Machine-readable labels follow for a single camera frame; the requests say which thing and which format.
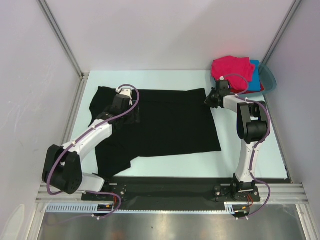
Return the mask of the black t shirt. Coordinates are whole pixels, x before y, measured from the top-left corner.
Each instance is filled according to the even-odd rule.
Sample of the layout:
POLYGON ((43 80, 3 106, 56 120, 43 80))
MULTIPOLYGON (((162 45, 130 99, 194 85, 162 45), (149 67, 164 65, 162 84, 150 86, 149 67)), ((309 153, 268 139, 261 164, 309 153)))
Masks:
POLYGON ((119 119, 112 135, 96 148, 98 175, 109 179, 131 167, 137 157, 163 157, 222 150, 203 88, 139 90, 127 122, 119 119))

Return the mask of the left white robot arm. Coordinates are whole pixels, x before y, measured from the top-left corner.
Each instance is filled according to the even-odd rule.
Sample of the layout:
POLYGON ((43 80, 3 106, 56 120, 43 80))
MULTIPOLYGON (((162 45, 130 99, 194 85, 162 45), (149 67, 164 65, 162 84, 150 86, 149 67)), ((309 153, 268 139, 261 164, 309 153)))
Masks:
POLYGON ((50 195, 93 192, 100 200, 110 196, 111 188, 105 184, 105 179, 83 172, 82 161, 124 125, 138 122, 138 102, 132 98, 131 89, 119 89, 112 104, 98 115, 84 133, 63 145, 53 144, 48 148, 42 180, 50 195))

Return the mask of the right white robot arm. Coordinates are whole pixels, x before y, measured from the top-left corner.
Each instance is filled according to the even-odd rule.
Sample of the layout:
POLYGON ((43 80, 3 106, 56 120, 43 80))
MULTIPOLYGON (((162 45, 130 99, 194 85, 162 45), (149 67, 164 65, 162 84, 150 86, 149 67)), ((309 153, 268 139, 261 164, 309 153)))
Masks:
POLYGON ((271 119, 264 101, 254 101, 232 94, 227 80, 217 80, 205 100, 211 108, 223 108, 236 113, 236 130, 241 140, 237 169, 230 186, 231 196, 242 201, 253 192, 258 182, 255 169, 262 143, 270 135, 271 119))

